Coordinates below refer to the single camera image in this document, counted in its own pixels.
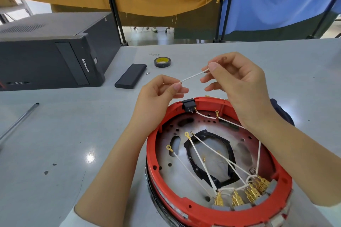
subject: white tabletop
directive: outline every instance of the white tabletop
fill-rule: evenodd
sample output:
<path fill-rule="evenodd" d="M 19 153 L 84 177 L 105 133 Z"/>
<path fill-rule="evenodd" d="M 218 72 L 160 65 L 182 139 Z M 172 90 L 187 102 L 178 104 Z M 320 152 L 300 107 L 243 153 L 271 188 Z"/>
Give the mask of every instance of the white tabletop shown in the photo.
<path fill-rule="evenodd" d="M 270 97 L 299 129 L 341 156 L 341 39 L 122 47 L 102 87 L 0 92 L 0 132 L 40 102 L 6 137 L 0 151 L 0 226 L 58 226 L 129 122 L 141 87 L 158 74 L 185 79 L 200 72 L 209 59 L 231 51 L 262 67 Z M 172 65 L 156 68 L 157 56 L 171 58 Z M 115 88 L 131 63 L 146 64 L 145 73 L 150 74 L 143 74 L 134 90 Z M 207 94 L 198 77 L 184 86 L 190 88 L 184 99 Z M 226 98 L 221 91 L 209 95 Z M 147 191 L 145 157 L 144 146 L 125 226 L 167 226 Z M 329 226 L 302 191 L 294 189 L 291 225 Z"/>

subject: forearm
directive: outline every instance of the forearm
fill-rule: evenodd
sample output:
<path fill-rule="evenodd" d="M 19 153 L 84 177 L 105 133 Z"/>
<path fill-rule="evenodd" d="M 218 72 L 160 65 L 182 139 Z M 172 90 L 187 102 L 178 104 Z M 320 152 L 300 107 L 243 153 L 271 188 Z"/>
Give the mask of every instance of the forearm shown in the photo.
<path fill-rule="evenodd" d="M 248 128 L 316 205 L 341 202 L 341 158 L 275 113 Z"/>
<path fill-rule="evenodd" d="M 137 159 L 147 135 L 127 126 L 75 212 L 99 226 L 122 226 Z"/>

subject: person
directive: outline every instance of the person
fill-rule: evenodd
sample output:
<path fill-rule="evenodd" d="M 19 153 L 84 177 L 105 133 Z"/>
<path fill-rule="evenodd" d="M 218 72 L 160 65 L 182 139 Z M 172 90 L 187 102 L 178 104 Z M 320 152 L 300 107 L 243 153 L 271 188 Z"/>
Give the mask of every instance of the person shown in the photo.
<path fill-rule="evenodd" d="M 237 52 L 213 58 L 202 70 L 205 91 L 227 93 L 240 123 L 275 156 L 334 226 L 341 226 L 341 158 L 283 120 L 271 106 L 264 71 Z M 122 226 L 137 158 L 169 102 L 188 88 L 159 75 L 142 87 L 131 120 L 97 176 L 61 226 Z"/>

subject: black electrical tape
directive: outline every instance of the black electrical tape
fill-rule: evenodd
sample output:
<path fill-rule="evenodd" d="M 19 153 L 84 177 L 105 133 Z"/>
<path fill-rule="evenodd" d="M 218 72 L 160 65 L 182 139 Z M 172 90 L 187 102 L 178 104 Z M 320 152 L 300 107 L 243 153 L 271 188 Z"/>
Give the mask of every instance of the black electrical tape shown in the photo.
<path fill-rule="evenodd" d="M 168 57 L 160 57 L 154 59 L 154 66 L 158 68 L 166 68 L 171 65 L 171 60 Z"/>

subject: computer tower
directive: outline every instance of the computer tower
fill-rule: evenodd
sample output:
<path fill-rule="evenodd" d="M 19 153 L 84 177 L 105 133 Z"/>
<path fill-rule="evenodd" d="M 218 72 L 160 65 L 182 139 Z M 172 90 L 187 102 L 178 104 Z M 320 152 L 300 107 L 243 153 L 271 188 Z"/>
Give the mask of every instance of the computer tower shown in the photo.
<path fill-rule="evenodd" d="M 101 86 L 121 47 L 112 13 L 50 13 L 0 25 L 0 91 Z"/>

